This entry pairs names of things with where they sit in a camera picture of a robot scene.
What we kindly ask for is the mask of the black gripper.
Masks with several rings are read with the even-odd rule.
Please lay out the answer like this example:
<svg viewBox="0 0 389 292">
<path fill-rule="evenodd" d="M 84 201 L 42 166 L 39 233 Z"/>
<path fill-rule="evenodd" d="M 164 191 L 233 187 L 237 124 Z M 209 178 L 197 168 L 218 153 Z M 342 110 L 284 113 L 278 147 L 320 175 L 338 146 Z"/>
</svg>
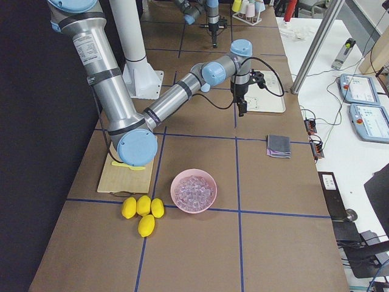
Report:
<svg viewBox="0 0 389 292">
<path fill-rule="evenodd" d="M 236 84 L 234 82 L 230 82 L 230 92 L 233 95 L 233 103 L 238 104 L 238 116 L 243 117 L 247 112 L 247 102 L 244 98 L 246 93 L 249 90 L 249 86 L 247 83 L 245 84 Z"/>
<path fill-rule="evenodd" d="M 218 34 L 218 30 L 219 30 L 219 22 L 216 22 L 216 23 L 208 23 L 208 30 L 209 32 L 211 33 L 211 36 L 212 36 L 212 46 L 214 48 L 217 48 L 218 47 L 218 44 L 217 44 L 217 34 Z"/>
</svg>

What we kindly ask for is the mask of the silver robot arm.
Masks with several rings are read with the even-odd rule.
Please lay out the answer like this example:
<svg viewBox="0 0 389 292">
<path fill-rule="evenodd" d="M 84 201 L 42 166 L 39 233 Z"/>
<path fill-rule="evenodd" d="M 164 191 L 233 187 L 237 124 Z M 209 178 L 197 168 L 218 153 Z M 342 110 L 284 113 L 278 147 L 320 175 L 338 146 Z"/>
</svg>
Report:
<svg viewBox="0 0 389 292">
<path fill-rule="evenodd" d="M 222 18 L 219 14 L 219 1 L 206 0 L 191 3 L 188 0 L 174 0 L 173 2 L 183 13 L 184 20 L 189 25 L 194 24 L 195 21 L 205 13 L 207 18 L 205 28 L 208 28 L 208 31 L 210 32 L 213 48 L 217 48 L 218 30 L 221 27 L 225 27 L 225 25 L 222 24 Z"/>
<path fill-rule="evenodd" d="M 108 133 L 124 164 L 142 167 L 157 152 L 153 130 L 198 91 L 225 80 L 233 90 L 246 93 L 249 86 L 252 43 L 235 40 L 230 53 L 190 72 L 143 112 L 134 107 L 127 84 L 105 34 L 106 18 L 98 1 L 49 1 L 52 27 L 72 38 L 87 73 L 87 81 L 109 120 Z"/>
</svg>

